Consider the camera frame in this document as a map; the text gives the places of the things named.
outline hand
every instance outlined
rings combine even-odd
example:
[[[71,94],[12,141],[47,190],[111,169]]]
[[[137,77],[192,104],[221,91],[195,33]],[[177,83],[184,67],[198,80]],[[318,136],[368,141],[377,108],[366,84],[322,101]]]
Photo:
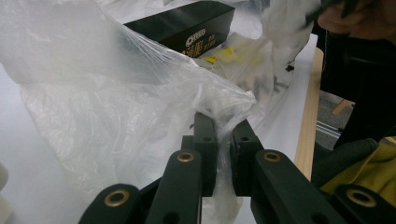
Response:
[[[363,39],[387,39],[396,45],[396,0],[360,0],[354,12],[341,18],[343,5],[327,8],[318,24],[335,34]]]

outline clear plastic wrap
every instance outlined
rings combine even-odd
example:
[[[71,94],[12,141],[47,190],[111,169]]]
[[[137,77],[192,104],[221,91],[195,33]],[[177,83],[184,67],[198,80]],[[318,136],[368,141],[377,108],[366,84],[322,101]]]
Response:
[[[241,89],[253,92],[258,101],[248,119],[253,130],[264,125],[266,115],[288,89],[294,59],[311,33],[312,26],[303,29],[305,14],[318,4],[318,0],[232,4],[235,17],[228,39],[197,61]],[[208,58],[213,64],[205,62]]]
[[[0,63],[20,84],[39,133],[71,185],[90,201],[109,185],[142,188],[161,176],[169,155],[179,150],[182,135],[190,131],[194,113],[202,112],[216,121],[220,148],[215,195],[204,204],[203,222],[232,223],[240,202],[231,182],[230,131],[248,116],[262,120],[267,106],[276,102],[270,102],[276,83],[289,81],[276,77],[276,65],[283,68],[285,61],[274,62],[289,51],[274,53],[271,39],[251,39],[270,30],[263,25],[267,2],[224,1],[237,7],[232,31],[245,33],[229,39],[242,46],[245,55],[243,66],[227,65],[239,74],[218,72],[231,81],[115,21],[191,1],[175,0],[167,7],[163,0],[96,2],[101,6],[91,0],[1,0]],[[274,5],[292,0],[278,2]],[[131,4],[138,14],[128,12]],[[238,15],[248,14],[246,8],[254,14],[238,21]],[[248,34],[238,24],[253,24],[254,31]],[[295,55],[302,41],[292,46]],[[246,72],[250,79],[240,77]],[[254,96],[260,103],[251,110]]]

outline black machine part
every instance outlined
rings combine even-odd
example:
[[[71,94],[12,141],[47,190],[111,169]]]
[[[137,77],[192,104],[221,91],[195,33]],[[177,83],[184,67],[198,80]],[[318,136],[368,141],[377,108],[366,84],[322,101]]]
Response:
[[[123,184],[104,189],[79,223],[201,223],[202,197],[213,194],[216,181],[215,133],[213,121],[197,113],[194,136],[183,136],[162,178],[141,190]],[[396,209],[368,189],[347,185],[333,196],[320,192],[287,156],[263,149],[246,120],[233,130],[230,155],[235,194],[251,197],[257,223],[396,223]]]

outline mounting hole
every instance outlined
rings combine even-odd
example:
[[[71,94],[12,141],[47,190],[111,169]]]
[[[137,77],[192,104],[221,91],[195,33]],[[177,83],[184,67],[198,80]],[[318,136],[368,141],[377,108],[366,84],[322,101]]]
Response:
[[[312,214],[311,219],[316,224],[330,224],[330,220],[321,213]]]
[[[180,221],[177,213],[170,212],[163,217],[163,224],[177,224]]]
[[[193,161],[194,156],[189,152],[183,152],[183,153],[178,154],[177,159],[179,161],[188,162],[188,161]]]
[[[105,197],[105,205],[109,207],[117,207],[126,203],[129,199],[129,191],[126,189],[117,189],[111,191]]]
[[[279,154],[277,154],[275,152],[265,152],[264,158],[268,161],[280,161]]]
[[[359,189],[349,189],[346,191],[346,196],[350,201],[357,203],[364,207],[375,207],[376,201],[370,194],[359,190]]]

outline wooden strip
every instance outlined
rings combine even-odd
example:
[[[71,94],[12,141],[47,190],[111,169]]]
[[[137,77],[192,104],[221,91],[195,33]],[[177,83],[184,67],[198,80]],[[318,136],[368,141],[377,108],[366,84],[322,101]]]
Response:
[[[335,109],[332,111],[334,115],[339,115],[341,111],[343,111],[348,105],[350,104],[350,101],[343,99],[340,104],[338,104]]]
[[[294,164],[308,179],[311,179],[312,160],[314,158],[322,62],[323,52],[320,49],[316,49],[311,78],[309,79],[306,93],[299,142],[294,159]]]
[[[385,137],[388,141],[390,141],[393,144],[396,144],[396,140],[393,137]]]

